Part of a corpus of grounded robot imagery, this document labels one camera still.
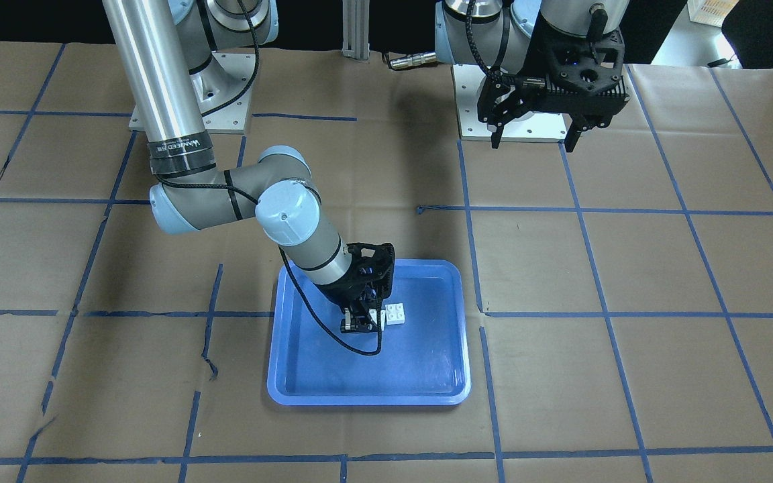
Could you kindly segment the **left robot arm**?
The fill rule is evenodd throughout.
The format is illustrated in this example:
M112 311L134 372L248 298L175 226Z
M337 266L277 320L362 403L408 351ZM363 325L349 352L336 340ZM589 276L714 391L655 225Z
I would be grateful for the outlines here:
M476 120L497 149L510 123L531 114L566 114L564 147L607 128L631 100L626 1L440 1L435 4L439 62L481 73Z

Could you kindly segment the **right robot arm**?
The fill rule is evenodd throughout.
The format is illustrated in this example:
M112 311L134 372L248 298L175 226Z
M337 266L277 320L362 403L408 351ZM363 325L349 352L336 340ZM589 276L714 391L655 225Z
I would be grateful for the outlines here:
M344 333L378 333L393 317L395 251L347 244L299 151L223 161L248 131L260 47L276 39L275 1L105 1L156 178L148 201L168 233L258 221L301 277L340 312Z

